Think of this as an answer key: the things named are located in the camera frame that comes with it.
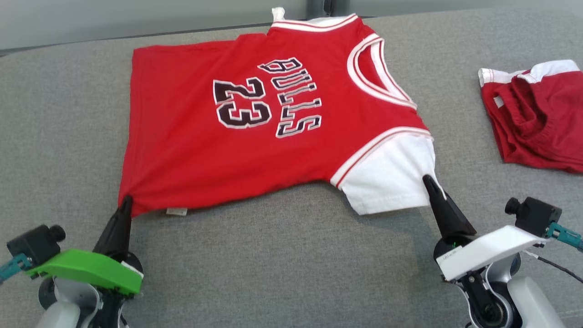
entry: folded red garment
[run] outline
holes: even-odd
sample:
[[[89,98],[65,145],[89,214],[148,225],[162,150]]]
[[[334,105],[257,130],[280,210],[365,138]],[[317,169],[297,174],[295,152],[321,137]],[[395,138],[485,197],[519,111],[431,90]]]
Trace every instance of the folded red garment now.
[[[479,71],[482,98],[507,163],[583,172],[583,72],[571,60],[528,71]]]

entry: teal connector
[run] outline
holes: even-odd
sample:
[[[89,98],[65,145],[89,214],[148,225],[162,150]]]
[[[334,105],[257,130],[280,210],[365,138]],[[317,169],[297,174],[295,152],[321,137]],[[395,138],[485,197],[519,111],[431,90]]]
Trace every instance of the teal connector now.
[[[549,225],[547,236],[555,238],[567,245],[571,245],[579,250],[579,252],[583,253],[583,241],[581,240],[581,235],[561,226],[556,222],[553,222]]]
[[[6,264],[0,267],[0,285],[13,275],[21,272],[22,270],[32,267],[32,264],[24,254],[18,254],[13,257],[12,260],[8,261]]]

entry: green plastic part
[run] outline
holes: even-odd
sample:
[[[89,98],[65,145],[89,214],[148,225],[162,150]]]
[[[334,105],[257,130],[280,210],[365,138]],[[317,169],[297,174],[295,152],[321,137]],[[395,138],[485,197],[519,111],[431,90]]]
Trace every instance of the green plastic part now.
[[[130,296],[140,293],[142,276],[103,254],[68,249],[46,263],[25,271],[31,277],[47,275],[86,282],[95,287],[117,289]]]

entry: gray wall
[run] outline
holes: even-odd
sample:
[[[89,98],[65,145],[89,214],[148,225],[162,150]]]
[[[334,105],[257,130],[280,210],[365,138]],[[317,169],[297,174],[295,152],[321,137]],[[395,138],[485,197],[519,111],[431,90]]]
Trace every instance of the gray wall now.
[[[384,16],[509,3],[583,16],[581,0],[352,0],[350,9]],[[0,49],[267,23],[273,6],[306,17],[307,0],[0,0]]]

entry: gray fabric surface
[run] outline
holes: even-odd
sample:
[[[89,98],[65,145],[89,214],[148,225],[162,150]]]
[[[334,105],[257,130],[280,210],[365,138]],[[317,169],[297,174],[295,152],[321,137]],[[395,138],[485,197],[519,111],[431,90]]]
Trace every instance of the gray fabric surface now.
[[[563,209],[583,231],[583,177],[503,164],[477,70],[583,65],[583,20],[563,12],[492,9],[369,19],[387,40],[395,79],[435,137],[437,176],[479,232],[512,224],[508,198]],[[63,248],[91,249],[116,207],[128,137],[131,55],[151,44],[233,39],[266,28],[69,44],[0,58],[0,240],[61,224]],[[134,221],[143,297],[132,327],[444,327],[468,321],[440,283],[429,208],[359,217],[324,183]],[[583,275],[583,257],[551,243],[536,252]],[[3,252],[0,259],[7,260]],[[569,328],[583,326],[583,285],[524,259]],[[0,287],[0,327],[32,327],[39,281]]]

